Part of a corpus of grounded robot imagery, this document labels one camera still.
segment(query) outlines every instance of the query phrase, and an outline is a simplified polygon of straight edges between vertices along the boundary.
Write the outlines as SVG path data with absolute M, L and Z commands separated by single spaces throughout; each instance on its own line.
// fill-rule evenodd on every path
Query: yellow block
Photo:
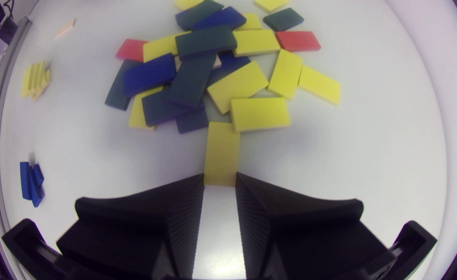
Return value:
M 186 9 L 199 5 L 201 2 L 202 0 L 177 0 L 175 1 L 175 6 L 182 11 L 185 11 Z
M 255 0 L 255 5 L 268 14 L 289 3 L 289 0 Z
M 155 41 L 144 44 L 143 55 L 144 62 L 148 62 L 154 58 L 160 57 L 167 53 L 172 53 L 173 55 L 178 55 L 177 42 L 175 42 L 175 37 L 190 33 L 190 31 L 182 32 L 179 34 L 171 35 Z
M 30 95 L 34 89 L 33 86 L 33 80 L 35 79 L 35 71 L 37 70 L 37 64 L 32 64 L 31 65 L 31 70 L 30 70 L 30 81 L 28 82 L 28 90 L 30 91 L 28 95 Z
M 246 18 L 246 23 L 236 30 L 260 30 L 261 23 L 257 14 L 242 14 Z
M 51 81 L 52 81 L 52 72 L 51 70 L 47 70 L 45 71 L 44 73 L 42 73 L 42 79 L 43 79 L 43 82 L 42 82 L 42 85 L 41 87 L 39 87 L 38 89 L 36 89 L 35 93 L 33 94 L 33 96 L 31 97 L 31 99 L 33 101 L 37 100 L 38 97 L 44 93 L 44 91 L 47 89 L 47 87 L 49 87 L 49 85 L 51 84 Z
M 258 63 L 252 61 L 209 86 L 207 91 L 220 113 L 225 114 L 230 110 L 230 100 L 251 97 L 267 85 Z
M 305 65 L 301 69 L 299 87 L 334 105 L 341 99 L 341 84 Z
M 148 91 L 144 91 L 140 94 L 137 94 L 134 97 L 134 102 L 132 103 L 132 110 L 130 112 L 129 126 L 136 129 L 145 129 L 145 130 L 155 130 L 156 126 L 147 126 L 145 124 L 144 117 L 144 108 L 142 106 L 142 98 L 149 96 L 151 94 L 160 92 L 163 90 L 163 86 L 155 87 Z
M 209 123 L 204 162 L 205 185 L 235 186 L 240 138 L 241 134 L 235 132 L 228 122 Z
M 280 50 L 270 84 L 268 85 L 268 91 L 287 99 L 292 99 L 296 87 L 298 87 L 301 66 L 303 66 L 301 57 L 284 49 Z
M 30 95 L 30 78 L 31 72 L 33 71 L 33 65 L 30 65 L 23 75 L 23 82 L 21 83 L 21 98 L 25 98 Z
M 41 65 L 42 65 L 42 62 L 35 64 L 35 68 L 33 70 L 33 75 L 31 78 L 31 90 L 30 90 L 31 95 L 33 95 L 38 88 L 38 77 L 40 75 L 40 66 Z
M 45 76 L 45 61 L 42 60 L 38 63 L 37 72 L 34 73 L 35 78 L 33 79 L 33 87 L 31 91 L 31 95 L 33 97 L 39 96 L 42 93 L 42 84 L 44 83 L 44 76 Z
M 291 125 L 284 98 L 233 99 L 232 122 L 235 131 L 275 129 Z
M 237 48 L 234 50 L 235 57 L 273 53 L 280 50 L 280 45 L 272 30 L 234 31 L 234 37 L 237 41 Z

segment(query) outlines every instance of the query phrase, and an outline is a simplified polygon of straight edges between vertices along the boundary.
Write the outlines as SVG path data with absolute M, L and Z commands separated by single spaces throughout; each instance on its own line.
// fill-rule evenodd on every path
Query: wooden block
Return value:
M 291 125 L 284 98 L 233 99 L 230 115 L 238 132 L 282 128 Z
M 176 0 L 174 4 L 177 8 L 185 11 L 186 9 L 199 5 L 201 2 L 202 0 Z
M 30 81 L 28 82 L 28 95 L 31 95 L 33 90 L 35 90 L 35 87 L 33 86 L 33 80 L 35 80 L 35 71 L 37 70 L 37 64 L 32 64 L 31 65 L 31 70 L 30 70 Z
M 338 82 L 305 65 L 301 69 L 298 85 L 334 105 L 339 104 L 341 99 L 341 85 Z
M 257 14 L 242 14 L 246 18 L 246 23 L 236 30 L 260 30 L 261 23 Z
M 40 91 L 37 92 L 37 94 L 34 94 L 31 99 L 33 101 L 37 100 L 38 97 L 45 92 L 45 90 L 47 89 L 47 87 L 49 87 L 49 85 L 51 84 L 51 79 L 52 79 L 52 76 L 51 76 L 51 70 L 47 70 L 45 72 L 45 75 L 44 75 L 44 83 L 42 85 L 42 88 L 40 88 Z
M 158 58 L 162 55 L 172 53 L 173 55 L 178 55 L 177 43 L 175 42 L 175 37 L 190 33 L 182 32 L 179 34 L 171 35 L 155 41 L 144 44 L 143 46 L 143 57 L 144 62 L 148 62 L 154 58 Z
M 135 61 L 144 62 L 144 44 L 147 41 L 126 39 L 115 57 L 118 59 L 130 59 Z
M 182 60 L 180 60 L 180 57 L 175 56 L 175 69 L 178 70 L 180 69 L 180 66 L 182 65 Z M 220 57 L 216 55 L 215 63 L 213 64 L 213 70 L 218 69 L 222 66 L 222 61 L 220 60 Z
M 147 126 L 155 126 L 177 117 L 196 112 L 197 110 L 204 109 L 205 105 L 203 102 L 201 102 L 198 108 L 187 108 L 172 104 L 165 100 L 167 93 L 168 88 L 142 98 L 145 123 Z
M 215 59 L 216 54 L 211 53 L 184 60 L 168 90 L 166 101 L 189 108 L 199 106 Z
M 119 110 L 127 110 L 130 103 L 130 97 L 125 95 L 125 72 L 141 64 L 142 62 L 135 60 L 124 60 L 122 66 L 116 74 L 115 81 L 113 81 L 113 84 L 111 85 L 108 97 L 106 97 L 104 104 Z
M 37 185 L 35 181 L 35 175 L 33 174 L 33 170 L 30 172 L 30 191 L 31 191 L 31 202 L 33 207 L 38 207 L 42 202 L 42 198 L 44 198 L 44 192 L 42 192 L 42 188 Z
M 226 7 L 196 23 L 192 30 L 203 30 L 215 26 L 228 25 L 232 30 L 244 25 L 246 18 L 233 7 Z
M 37 84 L 35 85 L 35 90 L 32 95 L 36 99 L 42 94 L 42 91 L 45 89 L 45 61 L 40 62 L 40 67 L 38 68 L 38 78 Z
M 271 30 L 234 31 L 234 37 L 237 41 L 235 57 L 275 53 L 280 50 L 280 45 Z
M 226 77 L 233 71 L 236 71 L 240 67 L 248 64 L 251 60 L 247 56 L 234 57 L 232 51 L 225 51 L 220 53 L 220 62 L 221 67 L 211 71 L 209 76 L 208 86 L 213 85 L 214 83 L 220 81 L 222 78 Z
M 42 174 L 42 170 L 40 170 L 40 165 L 36 164 L 33 166 L 33 175 L 37 186 L 42 186 L 42 183 L 44 182 L 44 175 Z
M 19 163 L 19 174 L 21 176 L 21 194 L 24 199 L 31 200 L 30 163 L 25 161 Z
M 30 65 L 23 74 L 23 82 L 21 83 L 21 98 L 30 95 L 30 76 L 33 71 L 33 65 Z
M 160 92 L 163 90 L 163 86 L 159 86 L 153 88 L 148 91 L 144 91 L 140 94 L 137 94 L 134 97 L 134 102 L 132 103 L 132 110 L 130 112 L 130 119 L 129 119 L 129 126 L 131 128 L 136 129 L 144 129 L 144 130 L 155 130 L 156 126 L 147 126 L 145 124 L 145 117 L 144 117 L 144 108 L 142 106 L 142 98 L 149 96 L 151 94 Z
M 274 31 L 285 31 L 291 29 L 296 25 L 300 25 L 303 21 L 305 21 L 305 19 L 292 8 L 278 11 L 263 18 L 263 22 Z
M 219 53 L 237 47 L 232 30 L 226 25 L 184 34 L 176 37 L 175 41 L 177 42 L 180 60 L 209 53 Z
M 316 51 L 321 46 L 311 31 L 279 31 L 275 33 L 280 46 L 290 52 Z
M 31 92 L 30 94 L 33 95 L 38 88 L 38 78 L 40 76 L 40 68 L 42 67 L 42 62 L 35 64 L 35 70 L 33 71 L 33 78 L 31 81 Z
M 68 32 L 70 32 L 73 27 L 75 26 L 76 19 L 72 19 L 69 23 L 65 24 L 57 33 L 56 37 L 54 37 L 54 41 L 58 41 L 62 37 L 64 37 Z
M 154 58 L 125 71 L 125 95 L 132 97 L 140 92 L 169 83 L 175 74 L 175 60 L 171 53 Z
M 230 100 L 251 97 L 267 85 L 258 63 L 252 61 L 209 86 L 208 93 L 220 113 L 225 114 L 230 110 Z
M 223 5 L 214 1 L 202 1 L 198 5 L 186 9 L 175 15 L 177 24 L 184 30 L 192 30 L 192 27 L 202 21 L 203 19 L 211 16 L 217 11 L 223 9 Z
M 210 122 L 204 163 L 204 184 L 235 186 L 241 134 L 228 122 Z
M 302 66 L 303 59 L 301 57 L 286 50 L 280 50 L 272 78 L 268 84 L 268 91 L 287 99 L 293 99 Z
M 255 0 L 255 5 L 268 14 L 289 3 L 289 0 Z
M 190 131 L 207 128 L 208 117 L 206 110 L 199 110 L 197 112 L 183 115 L 175 119 L 177 121 L 177 129 L 180 134 L 184 134 Z

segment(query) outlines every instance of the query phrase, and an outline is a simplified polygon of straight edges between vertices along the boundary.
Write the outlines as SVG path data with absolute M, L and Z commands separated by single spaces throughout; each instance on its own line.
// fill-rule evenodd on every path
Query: cable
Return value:
M 7 0 L 4 4 L 3 4 L 4 7 L 7 7 L 8 10 L 9 10 L 9 17 L 10 19 L 14 20 L 14 18 L 12 17 L 12 11 L 14 10 L 14 0 Z

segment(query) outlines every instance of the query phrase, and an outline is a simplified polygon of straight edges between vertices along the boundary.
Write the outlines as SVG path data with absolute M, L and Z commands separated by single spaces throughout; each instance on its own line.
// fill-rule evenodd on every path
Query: red block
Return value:
M 321 49 L 319 41 L 311 31 L 279 31 L 275 36 L 280 46 L 290 52 Z
M 118 52 L 116 58 L 118 59 L 131 59 L 144 62 L 143 46 L 146 41 L 126 39 Z

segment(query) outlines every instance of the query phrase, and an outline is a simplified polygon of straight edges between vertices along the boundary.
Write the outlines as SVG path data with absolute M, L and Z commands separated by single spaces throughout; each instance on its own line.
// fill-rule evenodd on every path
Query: dark green block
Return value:
M 127 110 L 130 97 L 125 95 L 124 75 L 127 70 L 140 64 L 142 64 L 142 62 L 129 59 L 124 60 L 122 67 L 119 69 L 118 74 L 116 74 L 115 81 L 113 82 L 113 85 L 111 85 L 111 89 L 109 90 L 108 97 L 106 97 L 104 104 L 120 110 Z
M 221 9 L 223 9 L 223 5 L 206 0 L 202 1 L 197 6 L 176 14 L 175 19 L 177 20 L 177 24 L 184 30 L 192 30 L 192 27 L 196 23 L 211 16 L 215 12 L 220 11 Z
M 237 41 L 228 25 L 180 35 L 175 37 L 175 41 L 181 60 L 237 48 Z
M 215 59 L 216 53 L 210 53 L 182 61 L 166 101 L 189 108 L 199 106 Z
M 274 31 L 288 30 L 296 25 L 300 25 L 303 21 L 305 21 L 305 19 L 292 8 L 278 11 L 275 14 L 271 14 L 263 18 L 263 22 Z

